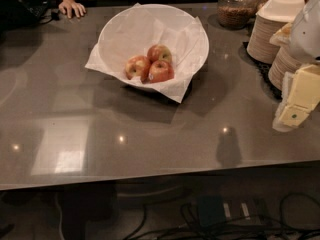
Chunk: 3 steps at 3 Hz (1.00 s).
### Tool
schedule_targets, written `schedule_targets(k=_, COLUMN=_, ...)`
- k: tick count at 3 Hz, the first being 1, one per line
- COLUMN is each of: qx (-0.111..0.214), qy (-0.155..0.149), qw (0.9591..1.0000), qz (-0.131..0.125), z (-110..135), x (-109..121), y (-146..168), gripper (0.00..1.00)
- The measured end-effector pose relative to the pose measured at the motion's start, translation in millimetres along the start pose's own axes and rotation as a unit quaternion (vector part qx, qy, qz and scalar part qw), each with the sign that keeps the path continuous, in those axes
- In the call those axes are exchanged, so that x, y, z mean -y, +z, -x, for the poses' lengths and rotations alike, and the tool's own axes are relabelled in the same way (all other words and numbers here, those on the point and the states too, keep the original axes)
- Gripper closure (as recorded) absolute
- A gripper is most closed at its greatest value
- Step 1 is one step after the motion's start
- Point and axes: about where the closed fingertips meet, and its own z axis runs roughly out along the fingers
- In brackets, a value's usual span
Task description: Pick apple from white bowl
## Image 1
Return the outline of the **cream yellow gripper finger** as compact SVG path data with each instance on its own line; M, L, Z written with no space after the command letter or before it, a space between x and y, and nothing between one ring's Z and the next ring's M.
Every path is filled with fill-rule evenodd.
M306 64L293 73L293 82L280 121L299 127L320 102L320 66Z

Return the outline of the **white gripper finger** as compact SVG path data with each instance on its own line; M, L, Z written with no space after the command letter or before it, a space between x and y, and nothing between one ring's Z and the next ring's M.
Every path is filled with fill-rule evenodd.
M293 82L293 73L286 72L283 77L282 81L282 101L280 102L276 112L275 112L275 118L272 123L272 127L274 130L278 132L289 132L292 131L292 128L285 125L283 122L280 121L280 115L284 111L284 108L286 106L287 99L290 94L292 82Z

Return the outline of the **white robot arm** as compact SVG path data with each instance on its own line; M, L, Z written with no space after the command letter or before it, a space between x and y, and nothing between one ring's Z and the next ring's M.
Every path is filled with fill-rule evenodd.
M298 128L320 102L320 0L309 0L296 16L288 52L301 66L283 77L282 101L273 120L280 132Z

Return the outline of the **person's hand on table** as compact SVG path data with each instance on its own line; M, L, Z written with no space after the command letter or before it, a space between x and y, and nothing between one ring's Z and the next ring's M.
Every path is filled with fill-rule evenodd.
M86 9L81 3L74 0L64 0L58 6L59 11L68 19L81 18L86 14Z

